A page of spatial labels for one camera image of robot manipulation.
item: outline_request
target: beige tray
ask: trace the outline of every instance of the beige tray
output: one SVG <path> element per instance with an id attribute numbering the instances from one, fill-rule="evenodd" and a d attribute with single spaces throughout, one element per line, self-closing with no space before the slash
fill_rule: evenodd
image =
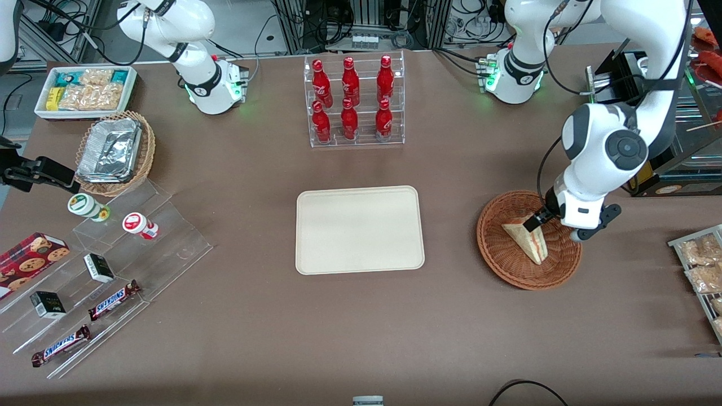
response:
<path id="1" fill-rule="evenodd" d="M 411 186 L 305 191 L 296 202 L 296 270 L 304 275 L 418 269 L 419 195 Z"/>

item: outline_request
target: coca-cola bottle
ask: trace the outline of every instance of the coca-cola bottle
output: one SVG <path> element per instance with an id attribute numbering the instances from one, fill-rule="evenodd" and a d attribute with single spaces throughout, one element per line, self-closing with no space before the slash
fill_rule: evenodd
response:
<path id="1" fill-rule="evenodd" d="M 344 85 L 344 97 L 351 99 L 354 107 L 361 103 L 361 89 L 359 74 L 354 68 L 354 59 L 350 56 L 344 58 L 344 76 L 341 78 Z"/>
<path id="2" fill-rule="evenodd" d="M 329 121 L 329 115 L 323 111 L 323 105 L 318 100 L 314 100 L 311 107 L 313 108 L 311 121 L 313 121 L 313 129 L 316 131 L 318 142 L 328 144 L 331 142 L 331 122 Z"/>
<path id="3" fill-rule="evenodd" d="M 325 108 L 331 108 L 334 105 L 334 97 L 331 96 L 331 81 L 329 76 L 323 71 L 323 62 L 316 59 L 313 65 L 313 92 L 316 99 L 323 103 Z"/>
<path id="4" fill-rule="evenodd" d="M 391 99 L 393 95 L 393 71 L 391 71 L 391 57 L 381 56 L 381 69 L 376 77 L 376 98 L 381 103 L 383 99 Z"/>
<path id="5" fill-rule="evenodd" d="M 354 109 L 350 98 L 344 99 L 344 110 L 341 112 L 341 122 L 344 125 L 344 137 L 354 141 L 359 134 L 359 116 Z"/>
<path id="6" fill-rule="evenodd" d="M 391 138 L 393 114 L 388 109 L 388 104 L 388 99 L 384 98 L 379 102 L 376 112 L 376 139 L 379 142 L 387 142 Z"/>

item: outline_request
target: snickers bar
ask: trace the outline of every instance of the snickers bar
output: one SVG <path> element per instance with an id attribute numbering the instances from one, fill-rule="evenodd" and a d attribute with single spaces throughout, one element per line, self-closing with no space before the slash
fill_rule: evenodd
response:
<path id="1" fill-rule="evenodd" d="M 76 345 L 78 342 L 81 342 L 83 340 L 90 340 L 91 338 L 92 337 L 90 336 L 90 329 L 88 329 L 88 326 L 83 324 L 83 326 L 80 327 L 80 330 L 56 342 L 51 347 L 46 348 L 45 351 L 38 351 L 37 353 L 33 354 L 32 366 L 37 368 L 48 362 L 52 357 L 58 355 L 59 353 L 62 353 L 63 351 L 68 350 L 73 345 Z"/>
<path id="2" fill-rule="evenodd" d="M 123 286 L 123 289 L 115 292 L 111 297 L 105 299 L 96 307 L 91 308 L 88 311 L 90 314 L 90 320 L 98 320 L 103 314 L 113 310 L 138 291 L 140 291 L 140 287 L 138 286 L 138 283 L 136 283 L 135 279 L 133 279 L 128 285 Z"/>

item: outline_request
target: brown wicker basket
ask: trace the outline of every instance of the brown wicker basket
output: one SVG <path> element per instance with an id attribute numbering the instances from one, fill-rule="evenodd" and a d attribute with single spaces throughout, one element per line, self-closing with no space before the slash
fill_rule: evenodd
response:
<path id="1" fill-rule="evenodd" d="M 549 256 L 535 264 L 502 228 L 514 217 L 529 215 L 541 207 L 532 191 L 510 191 L 495 197 L 477 223 L 477 243 L 487 264 L 499 277 L 527 290 L 555 288 L 576 271 L 582 246 L 571 240 L 572 229 L 553 219 L 541 227 Z"/>
<path id="2" fill-rule="evenodd" d="M 133 178 L 126 183 L 90 183 L 80 180 L 75 176 L 75 180 L 80 183 L 80 186 L 88 193 L 99 194 L 101 196 L 115 197 L 118 196 L 122 191 L 130 189 L 133 185 L 139 185 L 143 179 L 148 176 L 150 167 L 153 165 L 153 154 L 155 153 L 155 135 L 153 129 L 150 128 L 148 121 L 138 113 L 134 111 L 124 111 L 122 113 L 116 113 L 108 117 L 103 117 L 101 120 L 120 120 L 122 118 L 132 118 L 140 121 L 143 126 L 143 132 L 141 134 L 141 144 L 138 148 L 138 158 L 136 161 L 135 175 Z M 90 129 L 85 132 L 83 140 L 80 142 L 80 148 L 78 153 L 75 155 L 75 164 L 80 165 L 80 159 L 85 151 L 85 143 L 90 135 Z"/>

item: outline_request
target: table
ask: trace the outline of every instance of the table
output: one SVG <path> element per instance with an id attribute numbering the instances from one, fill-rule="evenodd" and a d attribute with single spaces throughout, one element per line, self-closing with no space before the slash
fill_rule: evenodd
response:
<path id="1" fill-rule="evenodd" d="M 584 66 L 613 47 L 560 46 L 552 67 L 582 89 Z M 534 188 L 584 98 L 546 79 L 528 103 L 505 105 L 433 53 L 405 56 L 406 144 L 363 151 L 309 147 L 302 58 L 262 60 L 248 102 L 221 116 L 188 102 L 171 65 L 137 65 L 131 107 L 157 138 L 150 177 L 217 246 L 61 380 L 0 347 L 0 403 L 349 405 L 382 394 L 389 406 L 485 405 L 505 382 L 534 379 L 570 405 L 718 405 L 722 360 L 692 357 L 717 351 L 715 337 L 666 242 L 722 223 L 722 198 L 614 192 L 624 212 L 585 243 L 569 282 L 509 286 L 479 253 L 477 218 L 494 196 Z M 73 166 L 87 126 L 38 119 L 25 155 Z M 544 188 L 567 164 L 552 154 Z M 296 272 L 298 194 L 391 185 L 419 192 L 424 267 Z M 33 231 L 66 235 L 81 220 L 68 197 L 11 191 L 0 250 Z"/>

